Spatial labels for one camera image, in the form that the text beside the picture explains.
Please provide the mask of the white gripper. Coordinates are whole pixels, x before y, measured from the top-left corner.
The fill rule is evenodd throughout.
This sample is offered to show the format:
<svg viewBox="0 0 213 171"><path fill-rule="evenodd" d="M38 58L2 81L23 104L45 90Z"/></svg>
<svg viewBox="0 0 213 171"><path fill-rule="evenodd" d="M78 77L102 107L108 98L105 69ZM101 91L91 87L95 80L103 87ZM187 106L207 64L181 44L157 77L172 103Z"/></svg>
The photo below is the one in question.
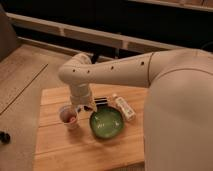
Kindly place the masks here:
<svg viewBox="0 0 213 171"><path fill-rule="evenodd" d="M81 112L80 105L87 106L92 112L97 112L97 106L94 105L92 91L88 84L71 85L69 89L71 103L77 106L74 109L76 116Z"/></svg>

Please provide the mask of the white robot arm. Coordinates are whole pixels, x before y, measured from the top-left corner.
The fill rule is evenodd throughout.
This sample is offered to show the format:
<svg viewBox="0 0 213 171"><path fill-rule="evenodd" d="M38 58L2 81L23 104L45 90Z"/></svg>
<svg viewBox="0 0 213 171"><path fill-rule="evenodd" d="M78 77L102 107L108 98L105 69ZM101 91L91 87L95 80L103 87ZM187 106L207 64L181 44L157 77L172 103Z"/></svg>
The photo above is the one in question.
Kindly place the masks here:
<svg viewBox="0 0 213 171"><path fill-rule="evenodd" d="M89 85L143 87L145 171L213 171L213 53L176 49L93 64L84 53L59 69L74 106Z"/></svg>

